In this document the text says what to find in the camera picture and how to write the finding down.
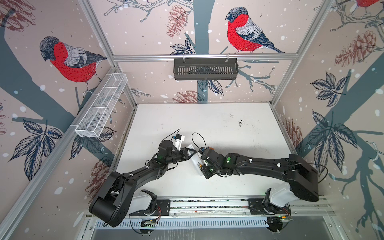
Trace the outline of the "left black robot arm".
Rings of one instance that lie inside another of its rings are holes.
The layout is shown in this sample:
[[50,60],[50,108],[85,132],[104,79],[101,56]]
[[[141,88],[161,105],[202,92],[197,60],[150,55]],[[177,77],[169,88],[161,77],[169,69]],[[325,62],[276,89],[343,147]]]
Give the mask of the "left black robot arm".
[[117,227],[129,214],[135,191],[148,182],[161,178],[169,164],[191,159],[197,153],[191,148],[180,150],[171,140],[163,140],[159,150],[142,168],[129,173],[112,172],[93,198],[89,212],[111,227]]

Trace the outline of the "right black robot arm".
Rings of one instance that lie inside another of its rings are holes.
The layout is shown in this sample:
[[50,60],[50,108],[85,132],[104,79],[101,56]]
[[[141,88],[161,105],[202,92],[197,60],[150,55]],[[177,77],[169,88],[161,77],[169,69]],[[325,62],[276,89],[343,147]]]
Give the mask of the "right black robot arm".
[[200,167],[206,179],[213,175],[257,175],[283,181],[276,188],[268,188],[262,201],[265,210],[269,207],[283,208],[291,201],[319,200],[318,171],[302,157],[290,154],[287,158],[263,159],[230,153],[223,156],[211,148],[200,148],[204,164]]

